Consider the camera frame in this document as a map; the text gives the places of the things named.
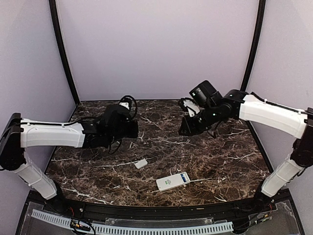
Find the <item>white battery cover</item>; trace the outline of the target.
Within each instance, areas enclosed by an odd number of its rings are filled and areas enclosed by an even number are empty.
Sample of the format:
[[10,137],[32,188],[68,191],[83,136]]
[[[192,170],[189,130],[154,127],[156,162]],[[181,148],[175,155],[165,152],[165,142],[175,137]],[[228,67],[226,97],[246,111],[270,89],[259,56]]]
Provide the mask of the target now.
[[137,169],[141,169],[141,168],[145,167],[147,164],[148,164],[148,162],[146,159],[142,159],[142,160],[139,160],[139,161],[134,163],[134,165]]

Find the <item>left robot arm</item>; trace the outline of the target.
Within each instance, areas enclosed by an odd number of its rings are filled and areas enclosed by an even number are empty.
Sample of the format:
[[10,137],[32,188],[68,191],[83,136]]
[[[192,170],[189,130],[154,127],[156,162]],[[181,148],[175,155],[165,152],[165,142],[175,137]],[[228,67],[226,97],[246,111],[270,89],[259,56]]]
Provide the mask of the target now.
[[62,191],[26,155],[34,146],[69,146],[109,149],[124,138],[138,136],[138,123],[130,109],[110,105],[103,115],[74,122],[39,122],[14,113],[0,138],[0,168],[12,171],[34,188],[58,213],[66,213],[69,203]]

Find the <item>white remote control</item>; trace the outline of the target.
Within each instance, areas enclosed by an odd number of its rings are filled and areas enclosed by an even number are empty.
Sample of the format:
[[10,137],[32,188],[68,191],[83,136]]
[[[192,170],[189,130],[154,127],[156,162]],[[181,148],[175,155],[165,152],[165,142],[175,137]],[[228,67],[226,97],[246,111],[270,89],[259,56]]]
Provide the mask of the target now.
[[174,175],[170,175],[170,176],[166,176],[166,177],[157,179],[156,185],[158,187],[158,190],[159,191],[166,191],[166,190],[170,190],[170,189],[188,184],[188,183],[183,182],[181,175],[180,175],[181,173],[177,173]]

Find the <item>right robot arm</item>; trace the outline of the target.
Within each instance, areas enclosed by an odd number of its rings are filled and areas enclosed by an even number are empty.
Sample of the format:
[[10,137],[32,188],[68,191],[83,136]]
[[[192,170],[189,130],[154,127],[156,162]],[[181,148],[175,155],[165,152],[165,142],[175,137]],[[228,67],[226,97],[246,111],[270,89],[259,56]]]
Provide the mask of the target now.
[[296,109],[260,98],[256,93],[230,90],[222,96],[205,80],[192,89],[190,98],[179,105],[187,113],[182,118],[179,134],[195,136],[228,119],[260,123],[295,137],[293,151],[261,185],[250,200],[250,209],[261,212],[282,187],[313,165],[313,110]]

